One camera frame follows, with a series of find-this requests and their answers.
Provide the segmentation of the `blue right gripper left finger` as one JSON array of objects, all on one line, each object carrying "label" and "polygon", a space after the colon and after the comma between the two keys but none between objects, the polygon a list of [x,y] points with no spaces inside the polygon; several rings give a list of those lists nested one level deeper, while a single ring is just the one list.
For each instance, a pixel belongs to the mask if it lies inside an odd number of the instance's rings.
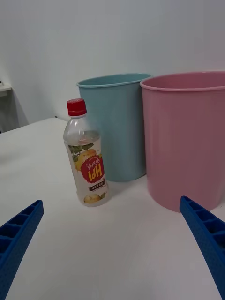
[{"label": "blue right gripper left finger", "polygon": [[37,200],[0,227],[0,299],[8,294],[28,245],[44,214]]}]

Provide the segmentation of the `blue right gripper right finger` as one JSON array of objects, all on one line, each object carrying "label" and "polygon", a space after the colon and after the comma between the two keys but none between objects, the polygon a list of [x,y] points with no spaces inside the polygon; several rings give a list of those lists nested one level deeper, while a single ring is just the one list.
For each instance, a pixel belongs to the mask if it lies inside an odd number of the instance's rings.
[{"label": "blue right gripper right finger", "polygon": [[200,248],[221,298],[225,299],[225,223],[186,196],[180,199],[180,212]]}]

